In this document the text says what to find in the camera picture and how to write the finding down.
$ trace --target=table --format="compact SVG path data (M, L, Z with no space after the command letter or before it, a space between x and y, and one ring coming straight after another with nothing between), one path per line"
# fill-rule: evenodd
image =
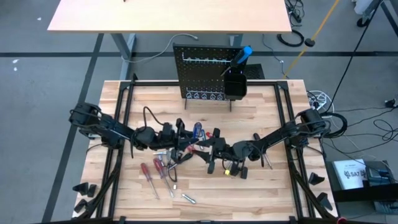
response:
M284 0L61 0L49 31L110 33L122 57L131 59L135 34L227 32L240 47L243 32L291 32ZM123 63L121 79L128 78Z
M200 121L203 128L212 131L213 128L221 129L221 136L227 143L233 144L243 139L251 139L257 132L261 137L271 133L280 127L279 113L276 105L275 91L271 86L256 86L254 80L248 86L248 93L241 101L232 104L232 112L229 112L227 101L202 101L190 100L187 109L184 110L185 100L181 99L179 86L168 85L167 81L155 81L163 83L163 86L136 85L133 89L131 109L128 125L132 128L144 125L142 108L148 106L160 122L175 123L177 118L182 118L187 129ZM99 107L104 113L113 114L120 81L105 81ZM303 80L287 81L290 91L294 113L308 109L307 94ZM160 126L148 113L148 126L156 131ZM93 140L90 145L100 143ZM310 145L320 149L319 142L310 139ZM216 162L213 174L207 174L207 165L199 157L178 166L176 197L170 198L164 183L156 175L152 160L153 151L134 150L134 159L131 159L129 142L126 141L121 165L116 207L114 219L120 216L127 220L289 220L289 216L296 216L295 202L292 196L289 169L284 143L279 143L267 150L267 155L272 162L274 170L267 166L262 168L259 161L246 161L249 168L246 180L239 177L227 177L223 175L221 162ZM104 163L107 154L105 147L93 148L86 157L81 182L101 185ZM330 213L337 216L335 204L331 194L328 174L325 169L323 156L313 150L304 150L303 158L307 175L315 172L325 181L310 186L317 196L320 192L328 194L333 210ZM156 200L152 194L149 183L140 170L141 162L146 162L154 178L154 185L160 200ZM108 211L110 189L106 194L104 210ZM308 207L303 192L299 188L302 199L303 214L308 216ZM197 201L196 205L181 197L187 194ZM78 194L76 203L82 198Z

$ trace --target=yellow pole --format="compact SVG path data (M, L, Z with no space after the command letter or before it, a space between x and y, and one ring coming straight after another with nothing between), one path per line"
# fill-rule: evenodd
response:
M323 25L325 25L325 22L329 19L331 13L333 12L333 10L335 10L335 7L337 6L338 2L340 0L336 0L335 3L333 4L333 6L329 9L328 14L325 16L325 18L323 19L321 25L319 26L318 30L314 33L314 35L312 36L311 40L315 40L315 38L317 38L317 35L319 34L319 32L322 30ZM294 59L294 61L292 62L292 64L290 64L289 68L287 69L287 71L285 72L284 75L284 79L286 79L287 74L289 74L289 72L291 71L291 69L293 68L293 66L297 63L297 61L300 59L300 57L307 51L308 46L305 46L304 49L300 52L300 54Z

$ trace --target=red screwdriver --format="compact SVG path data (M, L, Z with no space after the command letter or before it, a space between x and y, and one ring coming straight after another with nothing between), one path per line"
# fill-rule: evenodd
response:
M155 187L154 187L154 185L152 183L152 178L150 177L150 173L149 173L147 165L145 163L142 163L141 164L141 169L142 169L142 172L144 173L145 177L147 178L147 181L150 183L150 186L152 187L152 190L154 191L155 198L156 199L160 199L159 196L157 195Z
M162 163L160 162L160 160L158 158L155 158L154 159L154 164L155 164L156 170L159 172L160 178L164 179L164 183L166 184L167 188L169 189L170 196L172 198L174 198L174 194L172 192L172 189L170 188L170 185L169 185L169 183L166 180L166 175L163 172Z

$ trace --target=pegboard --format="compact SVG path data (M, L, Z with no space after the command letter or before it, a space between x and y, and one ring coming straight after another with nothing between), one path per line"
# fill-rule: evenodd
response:
M220 75L242 48L173 44L181 97L198 100L226 100ZM243 74L247 59L228 74Z

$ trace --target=metal table leg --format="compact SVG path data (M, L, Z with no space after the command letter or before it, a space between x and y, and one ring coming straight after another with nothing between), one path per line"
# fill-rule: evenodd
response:
M229 45L232 47L240 47L242 44L243 34L228 34Z
M130 34L129 39L126 43L122 34L111 34L114 43L118 47L120 54L124 60L131 60L132 49L134 48L134 42L136 34ZM123 61L122 69L120 71L120 80L130 80L131 63Z

